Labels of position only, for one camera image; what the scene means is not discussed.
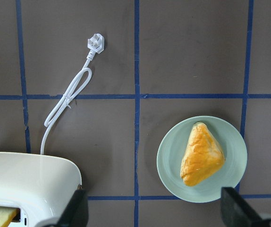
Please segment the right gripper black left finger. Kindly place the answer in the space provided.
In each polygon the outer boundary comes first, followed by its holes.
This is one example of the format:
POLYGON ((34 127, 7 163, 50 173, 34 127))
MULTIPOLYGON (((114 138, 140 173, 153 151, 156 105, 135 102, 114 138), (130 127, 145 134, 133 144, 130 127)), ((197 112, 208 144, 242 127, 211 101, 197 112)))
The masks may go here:
POLYGON ((72 195, 58 221, 41 224, 42 227, 86 227, 89 220, 88 197, 84 189, 72 195))

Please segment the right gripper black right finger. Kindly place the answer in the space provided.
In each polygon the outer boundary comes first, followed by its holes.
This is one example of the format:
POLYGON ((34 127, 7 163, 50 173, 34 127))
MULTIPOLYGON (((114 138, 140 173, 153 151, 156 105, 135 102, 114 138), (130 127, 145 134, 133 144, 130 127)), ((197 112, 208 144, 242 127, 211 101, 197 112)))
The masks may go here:
POLYGON ((221 189, 221 219, 227 227, 271 227, 232 187, 221 189))

